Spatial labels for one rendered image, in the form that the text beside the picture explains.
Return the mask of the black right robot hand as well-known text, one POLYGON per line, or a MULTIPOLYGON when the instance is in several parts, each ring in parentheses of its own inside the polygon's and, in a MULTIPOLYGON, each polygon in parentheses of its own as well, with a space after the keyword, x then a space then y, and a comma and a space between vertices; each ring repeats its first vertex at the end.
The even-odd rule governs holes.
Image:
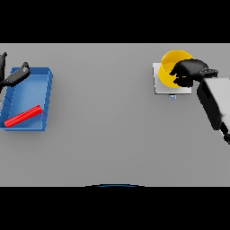
POLYGON ((204 78, 217 77, 218 71, 202 60, 191 58, 177 62, 169 75, 176 76, 173 82, 180 87, 192 87, 194 81, 201 83, 204 78))

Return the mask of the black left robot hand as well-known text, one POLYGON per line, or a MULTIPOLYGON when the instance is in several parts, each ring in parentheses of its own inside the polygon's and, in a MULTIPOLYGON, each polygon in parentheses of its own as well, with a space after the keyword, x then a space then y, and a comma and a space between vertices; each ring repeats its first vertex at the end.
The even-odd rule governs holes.
POLYGON ((29 64, 24 62, 16 72, 10 74, 8 77, 4 77, 6 57, 6 52, 0 54, 0 92, 2 92, 3 88, 6 86, 15 87, 31 74, 29 64))

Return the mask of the yellow bowl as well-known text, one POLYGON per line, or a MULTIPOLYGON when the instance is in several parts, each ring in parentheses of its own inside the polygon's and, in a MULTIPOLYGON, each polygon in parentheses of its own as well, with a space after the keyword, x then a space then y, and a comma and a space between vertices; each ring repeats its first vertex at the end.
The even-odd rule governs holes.
POLYGON ((184 50, 170 50, 165 53, 158 70, 158 77, 161 83, 168 88, 179 88, 179 85, 173 82, 176 79, 176 75, 170 75, 170 73, 179 61, 191 58, 192 55, 184 50))

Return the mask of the pale square measuring scale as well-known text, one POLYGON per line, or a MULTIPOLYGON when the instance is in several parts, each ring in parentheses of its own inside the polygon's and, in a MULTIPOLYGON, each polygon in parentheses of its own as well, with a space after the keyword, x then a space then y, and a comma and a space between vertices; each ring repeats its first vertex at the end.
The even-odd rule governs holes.
POLYGON ((170 99, 175 99, 178 94, 191 94, 191 89, 188 87, 171 88, 164 85, 158 77, 160 69, 159 63, 153 63, 153 78, 155 94, 167 94, 170 99))

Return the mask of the red beaker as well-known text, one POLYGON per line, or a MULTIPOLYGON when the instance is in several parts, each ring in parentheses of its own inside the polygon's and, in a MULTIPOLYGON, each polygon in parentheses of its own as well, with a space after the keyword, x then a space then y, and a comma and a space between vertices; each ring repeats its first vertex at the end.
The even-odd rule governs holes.
POLYGON ((41 114, 41 113, 42 113, 41 107, 39 105, 34 106, 33 108, 30 108, 29 110, 23 111, 23 112, 15 115, 13 117, 11 117, 10 119, 7 119, 4 122, 4 126, 6 128, 10 128, 14 125, 17 125, 19 123, 24 122, 27 119, 30 119, 34 116, 37 116, 38 114, 41 114))

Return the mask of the blue tray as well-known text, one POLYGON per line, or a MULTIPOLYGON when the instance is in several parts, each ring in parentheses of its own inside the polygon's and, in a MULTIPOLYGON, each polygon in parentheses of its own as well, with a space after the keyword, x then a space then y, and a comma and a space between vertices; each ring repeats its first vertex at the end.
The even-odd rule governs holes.
POLYGON ((44 131, 47 126, 52 80, 49 67, 32 67, 31 74, 25 80, 15 87, 6 87, 0 110, 0 130, 44 131), (42 113, 10 128, 4 125, 7 119, 37 105, 41 107, 42 113))

